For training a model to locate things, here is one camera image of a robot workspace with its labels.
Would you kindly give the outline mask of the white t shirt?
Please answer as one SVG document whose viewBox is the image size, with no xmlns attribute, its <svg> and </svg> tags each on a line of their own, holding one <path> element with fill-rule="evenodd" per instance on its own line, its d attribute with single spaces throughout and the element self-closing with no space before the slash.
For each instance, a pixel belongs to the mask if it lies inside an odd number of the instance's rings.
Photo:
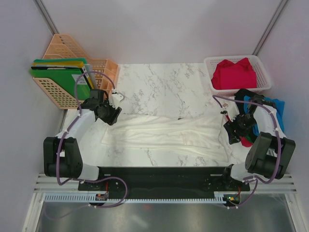
<svg viewBox="0 0 309 232">
<path fill-rule="evenodd" d="M 244 159 L 247 148 L 231 145 L 219 115 L 199 118 L 168 118 L 149 115 L 122 115 L 106 129 L 105 145 L 162 149 L 218 161 Z"/>
</svg>

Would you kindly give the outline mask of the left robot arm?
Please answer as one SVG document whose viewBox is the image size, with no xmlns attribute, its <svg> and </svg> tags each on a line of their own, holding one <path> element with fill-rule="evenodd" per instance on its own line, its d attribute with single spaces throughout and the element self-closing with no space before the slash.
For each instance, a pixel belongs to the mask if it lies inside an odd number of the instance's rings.
<svg viewBox="0 0 309 232">
<path fill-rule="evenodd" d="M 109 96 L 105 90 L 90 90 L 89 98 L 77 108 L 77 115 L 69 126 L 55 137 L 47 137 L 43 142 L 44 174 L 57 178 L 63 185 L 69 180 L 87 180 L 95 190 L 106 185 L 106 178 L 99 174 L 99 167 L 85 164 L 78 143 L 88 129 L 97 121 L 111 126 L 117 122 L 122 108 L 120 102 L 124 95 L 112 91 Z"/>
</svg>

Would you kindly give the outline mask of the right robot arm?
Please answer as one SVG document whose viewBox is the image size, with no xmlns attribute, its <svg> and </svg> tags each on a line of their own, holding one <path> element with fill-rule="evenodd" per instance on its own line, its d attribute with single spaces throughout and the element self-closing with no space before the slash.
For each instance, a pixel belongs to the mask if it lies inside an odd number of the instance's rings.
<svg viewBox="0 0 309 232">
<path fill-rule="evenodd" d="M 227 151 L 232 145 L 248 142 L 249 151 L 245 152 L 243 163 L 228 167 L 228 174 L 221 178 L 222 187 L 233 190 L 239 181 L 269 184 L 281 179 L 295 150 L 295 142 L 284 134 L 283 102 L 240 91 L 233 99 L 224 100 L 220 107 L 226 122 L 220 132 L 220 142 Z"/>
</svg>

